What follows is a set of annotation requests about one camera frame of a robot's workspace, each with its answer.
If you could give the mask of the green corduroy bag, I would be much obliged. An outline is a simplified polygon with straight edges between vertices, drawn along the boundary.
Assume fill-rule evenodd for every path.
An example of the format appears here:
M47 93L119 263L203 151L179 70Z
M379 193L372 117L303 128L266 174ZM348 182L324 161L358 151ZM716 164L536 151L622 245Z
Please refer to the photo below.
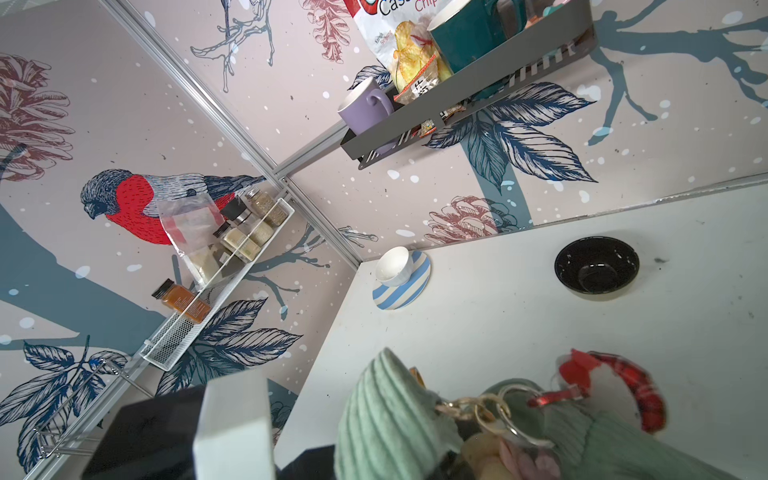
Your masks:
M543 408L549 392L526 379L501 381L479 395L446 400L390 350L363 370L338 426L339 479L475 479L461 457L471 436L491 433L536 459L551 455L560 479L723 479L726 472L576 401Z

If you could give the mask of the red white bear charm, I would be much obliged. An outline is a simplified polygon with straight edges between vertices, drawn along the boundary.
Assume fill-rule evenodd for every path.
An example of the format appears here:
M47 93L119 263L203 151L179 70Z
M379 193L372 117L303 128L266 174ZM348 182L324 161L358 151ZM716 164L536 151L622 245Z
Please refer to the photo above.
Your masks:
M576 401L597 413L612 413L648 434L665 429L667 405L651 375L625 357L573 349L556 361L557 391L528 401L543 408Z

